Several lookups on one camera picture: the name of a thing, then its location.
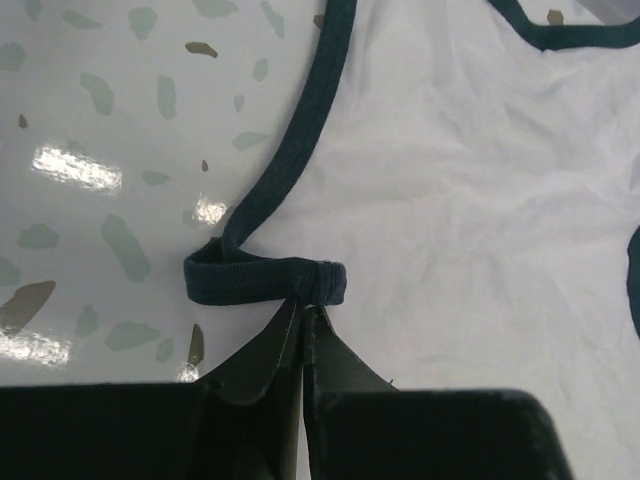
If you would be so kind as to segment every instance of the neckline binding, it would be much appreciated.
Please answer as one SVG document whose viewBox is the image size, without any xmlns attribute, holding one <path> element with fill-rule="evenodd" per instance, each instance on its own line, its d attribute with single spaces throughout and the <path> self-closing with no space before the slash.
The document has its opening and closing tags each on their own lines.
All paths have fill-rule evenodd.
<svg viewBox="0 0 640 480">
<path fill-rule="evenodd" d="M 240 202 L 220 238 L 184 261 L 187 295 L 203 305 L 238 305 L 296 296 L 302 304 L 343 302 L 343 265 L 304 258 L 263 258 L 241 250 L 278 208 L 304 171 L 318 142 L 345 64 L 356 0 L 327 0 L 307 82 L 271 162 Z"/>
<path fill-rule="evenodd" d="M 640 43 L 640 17 L 623 25 L 537 25 L 519 0 L 487 0 L 518 35 L 538 50 L 628 48 Z"/>
</svg>

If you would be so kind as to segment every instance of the table surface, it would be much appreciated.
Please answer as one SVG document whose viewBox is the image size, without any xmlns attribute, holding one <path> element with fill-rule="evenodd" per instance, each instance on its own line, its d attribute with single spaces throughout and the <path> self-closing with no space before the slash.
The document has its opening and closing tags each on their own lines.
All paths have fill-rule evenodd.
<svg viewBox="0 0 640 480">
<path fill-rule="evenodd" d="M 0 385 L 191 381 L 275 311 L 232 321 L 181 272 L 273 153 L 322 24 L 320 0 L 242 3 L 0 5 Z"/>
</svg>

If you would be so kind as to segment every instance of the black plastic object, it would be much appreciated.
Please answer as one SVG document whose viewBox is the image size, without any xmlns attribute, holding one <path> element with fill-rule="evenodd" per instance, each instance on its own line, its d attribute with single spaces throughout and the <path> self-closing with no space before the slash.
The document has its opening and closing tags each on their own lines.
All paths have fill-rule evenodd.
<svg viewBox="0 0 640 480">
<path fill-rule="evenodd" d="M 304 325 L 304 418 L 312 478 L 569 480 L 550 417 L 518 391 L 392 388 L 333 332 Z"/>
<path fill-rule="evenodd" d="M 301 313 L 193 384 L 0 388 L 2 478 L 295 478 Z"/>
<path fill-rule="evenodd" d="M 313 480 L 571 478 L 533 397 L 398 391 L 296 299 L 193 384 L 1 388 L 3 478 L 293 480 L 301 377 Z"/>
</svg>

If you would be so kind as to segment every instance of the white fabric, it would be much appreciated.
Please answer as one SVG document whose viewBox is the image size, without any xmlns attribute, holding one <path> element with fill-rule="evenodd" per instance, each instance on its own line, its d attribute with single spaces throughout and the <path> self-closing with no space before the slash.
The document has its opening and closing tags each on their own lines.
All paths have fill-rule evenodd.
<svg viewBox="0 0 640 480">
<path fill-rule="evenodd" d="M 334 326 L 394 385 L 522 388 L 577 479 L 637 479 L 639 153 L 640 46 L 541 53 L 485 1 L 362 1 L 310 165 L 247 249 L 343 262 Z"/>
</svg>

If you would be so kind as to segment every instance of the t-shirt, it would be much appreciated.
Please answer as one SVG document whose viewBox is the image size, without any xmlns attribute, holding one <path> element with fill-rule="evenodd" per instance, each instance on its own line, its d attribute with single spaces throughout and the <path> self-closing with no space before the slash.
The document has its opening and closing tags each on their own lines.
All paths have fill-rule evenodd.
<svg viewBox="0 0 640 480">
<path fill-rule="evenodd" d="M 337 333 L 394 386 L 524 389 L 576 478 L 640 478 L 640 20 L 367 0 L 340 76 L 354 3 L 328 2 L 280 151 L 187 261 L 190 295 L 342 303 Z"/>
</svg>

